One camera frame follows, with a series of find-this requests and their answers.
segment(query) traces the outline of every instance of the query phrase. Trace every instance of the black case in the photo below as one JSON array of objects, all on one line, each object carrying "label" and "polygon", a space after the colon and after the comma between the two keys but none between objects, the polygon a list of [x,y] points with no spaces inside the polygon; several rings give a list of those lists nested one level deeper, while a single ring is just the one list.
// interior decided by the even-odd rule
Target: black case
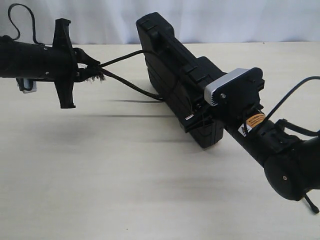
[{"label": "black case", "polygon": [[[196,58],[188,51],[175,38],[174,28],[159,13],[143,16],[136,22],[136,27],[142,49],[157,53],[161,59],[144,54],[150,82],[162,96],[174,89],[166,103],[185,127],[185,118],[204,100],[204,87],[225,73],[206,57]],[[216,144],[223,137],[223,123],[211,122],[190,131],[202,148]]]}]

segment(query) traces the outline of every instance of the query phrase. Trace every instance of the white tabletop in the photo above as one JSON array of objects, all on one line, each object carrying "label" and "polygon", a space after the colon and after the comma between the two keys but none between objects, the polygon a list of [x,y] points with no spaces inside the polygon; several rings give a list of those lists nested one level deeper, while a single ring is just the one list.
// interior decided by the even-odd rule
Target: white tabletop
[{"label": "white tabletop", "polygon": [[[266,113],[320,75],[320,42],[186,46],[225,72],[261,68]],[[102,62],[140,49],[79,47]],[[154,91],[142,55],[108,69]],[[226,132],[203,150],[164,103],[123,101],[150,99],[111,78],[76,83],[76,109],[60,109],[52,83],[32,94],[0,83],[2,240],[320,239],[320,215],[277,195]],[[272,120],[318,130],[319,87],[304,85]],[[320,206],[320,191],[309,196]]]}]

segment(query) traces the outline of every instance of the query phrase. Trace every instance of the orange warning sticker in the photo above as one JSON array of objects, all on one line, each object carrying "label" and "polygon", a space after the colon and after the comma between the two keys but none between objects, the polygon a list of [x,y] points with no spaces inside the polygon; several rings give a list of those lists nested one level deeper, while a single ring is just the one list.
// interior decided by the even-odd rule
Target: orange warning sticker
[{"label": "orange warning sticker", "polygon": [[256,114],[246,120],[246,124],[248,124],[251,128],[254,128],[258,124],[262,123],[266,116],[263,113]]}]

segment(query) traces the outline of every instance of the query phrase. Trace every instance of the white backdrop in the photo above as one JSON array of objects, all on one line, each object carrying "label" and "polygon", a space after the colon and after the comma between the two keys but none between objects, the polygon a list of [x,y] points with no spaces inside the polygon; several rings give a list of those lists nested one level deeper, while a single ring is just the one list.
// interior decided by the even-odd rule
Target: white backdrop
[{"label": "white backdrop", "polygon": [[[0,36],[16,36],[12,3],[36,16],[38,39],[52,43],[57,18],[71,20],[74,44],[139,43],[135,22],[159,12],[183,43],[320,41],[320,0],[1,0]],[[31,18],[17,6],[12,18],[30,42]]]}]

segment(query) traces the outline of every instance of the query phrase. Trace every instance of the white wall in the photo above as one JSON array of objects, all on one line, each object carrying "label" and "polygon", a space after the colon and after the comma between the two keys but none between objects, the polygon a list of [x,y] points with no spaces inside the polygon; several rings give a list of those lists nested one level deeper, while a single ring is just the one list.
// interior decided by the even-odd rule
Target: white wall
[{"label": "white wall", "polygon": [[[71,20],[74,44],[139,43],[135,22],[159,12],[183,43],[320,41],[320,0],[1,0],[0,36],[16,36],[7,10],[28,5],[37,36],[52,43],[57,18]],[[12,18],[21,41],[32,39],[28,12],[17,6]]]}]

